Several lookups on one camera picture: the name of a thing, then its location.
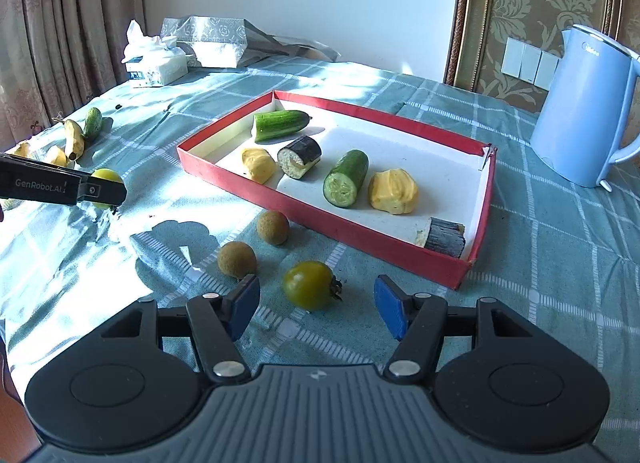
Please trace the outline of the white wall switch panel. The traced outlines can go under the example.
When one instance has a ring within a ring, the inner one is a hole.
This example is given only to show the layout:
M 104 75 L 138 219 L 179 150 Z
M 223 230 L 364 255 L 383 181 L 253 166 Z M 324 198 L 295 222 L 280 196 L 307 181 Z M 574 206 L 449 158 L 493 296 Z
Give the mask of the white wall switch panel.
M 548 91 L 560 58 L 512 37 L 506 40 L 501 72 Z

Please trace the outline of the brown round longan fruit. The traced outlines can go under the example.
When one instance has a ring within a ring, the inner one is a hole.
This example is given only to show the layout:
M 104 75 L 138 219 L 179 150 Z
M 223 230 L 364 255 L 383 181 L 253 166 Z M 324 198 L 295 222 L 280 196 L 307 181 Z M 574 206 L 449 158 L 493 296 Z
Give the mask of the brown round longan fruit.
M 224 244 L 219 249 L 217 264 L 224 275 L 238 280 L 257 272 L 257 258 L 253 249 L 240 241 Z

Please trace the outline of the green cucumber end piece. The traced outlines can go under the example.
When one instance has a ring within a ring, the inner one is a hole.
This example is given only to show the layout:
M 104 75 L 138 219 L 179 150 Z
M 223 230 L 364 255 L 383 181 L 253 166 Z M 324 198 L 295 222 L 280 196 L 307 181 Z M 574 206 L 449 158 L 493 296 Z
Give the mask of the green cucumber end piece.
M 367 154 L 360 150 L 346 152 L 323 180 L 324 198 L 330 204 L 349 208 L 356 203 L 369 169 Z

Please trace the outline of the red shallow cardboard tray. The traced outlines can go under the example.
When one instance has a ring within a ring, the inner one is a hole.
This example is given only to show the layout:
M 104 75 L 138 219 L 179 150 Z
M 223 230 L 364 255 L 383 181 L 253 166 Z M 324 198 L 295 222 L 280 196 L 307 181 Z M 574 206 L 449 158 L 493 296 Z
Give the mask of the red shallow cardboard tray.
M 445 287 L 475 263 L 493 146 L 363 106 L 273 90 L 192 134 L 183 169 Z

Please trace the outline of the large yellow fruit chunk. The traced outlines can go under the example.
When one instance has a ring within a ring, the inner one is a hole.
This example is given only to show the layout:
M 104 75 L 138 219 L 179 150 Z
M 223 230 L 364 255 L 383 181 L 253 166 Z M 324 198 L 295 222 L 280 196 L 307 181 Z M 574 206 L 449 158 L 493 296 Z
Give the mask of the large yellow fruit chunk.
M 368 186 L 369 204 L 392 215 L 410 214 L 419 202 L 419 188 L 407 171 L 396 168 L 376 172 Z

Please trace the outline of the green tomato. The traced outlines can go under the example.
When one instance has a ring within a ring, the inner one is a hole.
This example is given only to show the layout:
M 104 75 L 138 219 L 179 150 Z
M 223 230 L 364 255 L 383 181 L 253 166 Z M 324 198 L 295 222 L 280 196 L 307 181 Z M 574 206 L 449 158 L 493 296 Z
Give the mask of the green tomato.
M 293 305 L 307 311 L 328 307 L 342 299 L 343 285 L 320 261 L 302 261 L 285 273 L 282 290 Z

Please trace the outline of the white tissue pack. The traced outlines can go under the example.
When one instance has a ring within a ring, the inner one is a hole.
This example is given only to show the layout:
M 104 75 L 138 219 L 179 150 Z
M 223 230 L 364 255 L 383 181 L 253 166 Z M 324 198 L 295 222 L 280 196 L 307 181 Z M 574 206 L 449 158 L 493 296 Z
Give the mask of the white tissue pack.
M 136 20 L 130 21 L 126 35 L 122 64 L 134 87 L 163 87 L 188 72 L 186 53 L 175 36 L 146 36 Z

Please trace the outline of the light blue electric kettle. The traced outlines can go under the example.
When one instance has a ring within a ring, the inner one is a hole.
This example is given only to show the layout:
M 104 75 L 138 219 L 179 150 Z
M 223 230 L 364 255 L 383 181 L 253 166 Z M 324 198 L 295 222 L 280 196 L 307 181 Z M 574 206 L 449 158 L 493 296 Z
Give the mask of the light blue electric kettle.
M 568 181 L 611 189 L 610 168 L 639 154 L 639 140 L 621 146 L 639 55 L 594 28 L 562 31 L 564 54 L 552 78 L 530 146 Z

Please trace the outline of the ornate brown headboard frame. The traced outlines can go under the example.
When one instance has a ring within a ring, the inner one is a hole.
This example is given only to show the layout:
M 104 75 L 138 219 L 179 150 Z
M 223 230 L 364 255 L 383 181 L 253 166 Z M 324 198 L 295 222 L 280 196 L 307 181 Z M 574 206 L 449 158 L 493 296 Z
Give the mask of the ornate brown headboard frame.
M 572 24 L 637 49 L 639 0 L 456 0 L 446 83 L 537 112 L 544 90 L 501 71 L 506 42 L 514 38 L 559 56 L 562 30 Z

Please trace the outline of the yellow banana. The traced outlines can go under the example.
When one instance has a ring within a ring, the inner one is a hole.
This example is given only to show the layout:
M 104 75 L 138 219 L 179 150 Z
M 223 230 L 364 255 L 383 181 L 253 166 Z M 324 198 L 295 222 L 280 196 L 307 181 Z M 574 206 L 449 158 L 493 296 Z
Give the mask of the yellow banana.
M 65 155 L 69 160 L 78 160 L 85 152 L 85 138 L 81 127 L 73 120 L 64 122 L 66 132 Z
M 68 163 L 65 151 L 58 145 L 51 145 L 44 159 L 48 164 L 58 167 L 66 167 Z

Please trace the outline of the brown curtain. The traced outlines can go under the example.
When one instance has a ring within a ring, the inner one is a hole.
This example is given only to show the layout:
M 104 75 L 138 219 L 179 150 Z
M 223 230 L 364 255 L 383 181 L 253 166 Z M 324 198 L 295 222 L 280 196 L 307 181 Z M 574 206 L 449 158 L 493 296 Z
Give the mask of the brown curtain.
M 1 0 L 1 146 L 58 123 L 125 82 L 143 0 Z

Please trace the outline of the cut cucumber half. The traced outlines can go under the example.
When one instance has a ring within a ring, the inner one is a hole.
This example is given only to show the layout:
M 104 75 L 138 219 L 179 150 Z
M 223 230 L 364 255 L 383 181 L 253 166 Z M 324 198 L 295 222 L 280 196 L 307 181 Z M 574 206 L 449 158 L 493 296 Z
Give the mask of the cut cucumber half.
M 281 110 L 258 113 L 254 116 L 254 141 L 262 143 L 269 140 L 293 136 L 301 131 L 311 121 L 311 117 L 304 111 Z

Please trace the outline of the blue plaid bedspread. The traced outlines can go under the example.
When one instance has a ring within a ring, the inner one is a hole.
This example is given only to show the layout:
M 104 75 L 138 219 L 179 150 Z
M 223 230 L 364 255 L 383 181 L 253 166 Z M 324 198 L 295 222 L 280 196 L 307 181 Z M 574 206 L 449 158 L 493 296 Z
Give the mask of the blue plaid bedspread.
M 271 90 L 288 90 L 394 114 L 497 148 L 497 171 L 480 256 L 452 291 L 300 226 L 281 247 L 258 238 L 258 208 L 187 174 L 177 148 L 194 131 Z M 611 169 L 609 190 L 575 186 L 529 146 L 533 114 L 501 100 L 356 63 L 301 58 L 243 70 L 195 70 L 158 89 L 117 86 L 93 100 L 106 131 L 82 158 L 111 168 L 127 200 L 117 212 L 90 204 L 10 210 L 1 227 L 1 336 L 15 387 L 51 358 L 143 295 L 163 307 L 233 280 L 216 263 L 231 241 L 252 246 L 262 299 L 239 350 L 263 363 L 384 365 L 395 341 L 375 309 L 385 273 L 405 290 L 452 305 L 500 299 L 597 367 L 611 404 L 598 446 L 639 457 L 639 173 Z M 302 261 L 328 265 L 342 299 L 307 311 L 282 280 Z

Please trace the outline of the dark eggplant end piece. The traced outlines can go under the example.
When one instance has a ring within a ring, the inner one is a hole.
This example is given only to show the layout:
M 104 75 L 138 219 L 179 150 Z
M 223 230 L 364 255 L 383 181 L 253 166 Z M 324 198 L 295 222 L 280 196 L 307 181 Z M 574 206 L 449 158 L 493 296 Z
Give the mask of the dark eggplant end piece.
M 466 244 L 464 232 L 462 223 L 431 217 L 416 232 L 414 244 L 435 253 L 460 258 Z

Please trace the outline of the silver patterned gift bag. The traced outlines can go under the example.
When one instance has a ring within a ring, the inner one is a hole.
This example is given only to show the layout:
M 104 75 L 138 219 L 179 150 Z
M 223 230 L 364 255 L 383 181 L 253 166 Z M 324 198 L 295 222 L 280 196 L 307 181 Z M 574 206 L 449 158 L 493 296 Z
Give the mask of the silver patterned gift bag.
M 160 36 L 175 39 L 188 67 L 239 68 L 270 56 L 336 62 L 341 56 L 319 41 L 263 32 L 246 19 L 190 15 L 165 18 Z

